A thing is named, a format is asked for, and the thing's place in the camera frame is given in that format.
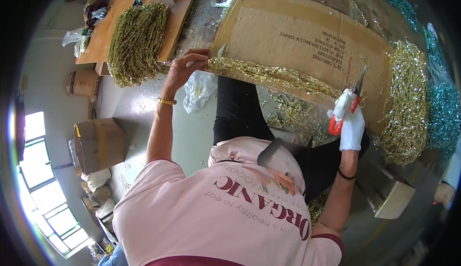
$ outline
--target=blue clothing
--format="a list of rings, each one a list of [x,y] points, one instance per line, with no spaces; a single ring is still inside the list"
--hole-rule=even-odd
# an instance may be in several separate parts
[[[112,255],[110,257],[104,255],[101,261],[99,261],[98,266],[128,266],[128,261],[122,248],[117,245],[114,251],[112,251]]]

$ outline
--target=gold bangle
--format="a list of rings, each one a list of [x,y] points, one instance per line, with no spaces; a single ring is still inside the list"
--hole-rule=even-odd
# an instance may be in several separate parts
[[[168,100],[164,100],[164,99],[161,99],[161,98],[157,98],[157,101],[159,101],[160,103],[167,104],[167,105],[176,105],[176,103],[177,103],[176,100],[168,101]]]

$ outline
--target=red scissors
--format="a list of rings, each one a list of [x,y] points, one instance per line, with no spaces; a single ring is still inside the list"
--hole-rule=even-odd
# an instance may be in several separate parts
[[[357,97],[355,100],[352,102],[350,106],[350,111],[352,113],[355,112],[355,109],[360,105],[360,102],[362,101],[362,97],[360,96],[360,91],[362,90],[362,84],[363,84],[363,76],[365,75],[367,66],[363,68],[362,76],[360,76],[360,80],[357,82],[357,85],[355,86],[354,90],[352,90],[352,93],[356,94]],[[331,135],[337,136],[341,135],[341,129],[343,128],[343,119],[339,121],[339,123],[336,122],[335,120],[335,115],[331,118],[330,121],[330,127],[329,127],[329,132]]]

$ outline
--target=burgundy fabric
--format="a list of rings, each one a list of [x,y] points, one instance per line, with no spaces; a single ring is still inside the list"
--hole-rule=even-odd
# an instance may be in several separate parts
[[[147,162],[147,163],[146,163],[146,165],[147,165],[147,164],[149,164],[150,162],[153,162],[153,161],[158,161],[158,160],[166,160],[166,161],[170,161],[170,162],[172,162],[172,163],[175,163],[175,164],[177,165],[177,163],[176,163],[176,162],[173,162],[173,161],[171,161],[171,160],[169,160],[169,159],[165,159],[165,158],[154,158],[154,159],[150,160],[149,162]]]
[[[172,256],[155,260],[146,266],[242,266],[242,264],[210,257]]]
[[[333,240],[334,242],[336,242],[336,244],[338,244],[339,248],[341,249],[341,254],[344,256],[344,243],[338,236],[335,236],[333,234],[318,234],[311,237],[311,239],[313,238],[328,238],[330,240]]]

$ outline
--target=scissors blade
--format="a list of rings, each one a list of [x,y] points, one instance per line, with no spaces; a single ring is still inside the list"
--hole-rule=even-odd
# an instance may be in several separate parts
[[[365,67],[363,67],[363,71],[362,71],[362,75],[360,76],[360,80],[357,82],[357,85],[355,86],[355,93],[357,96],[360,96],[360,92],[362,90],[362,84],[363,84],[363,77],[365,76],[365,72],[366,72],[366,69],[367,69],[367,65],[365,65]]]

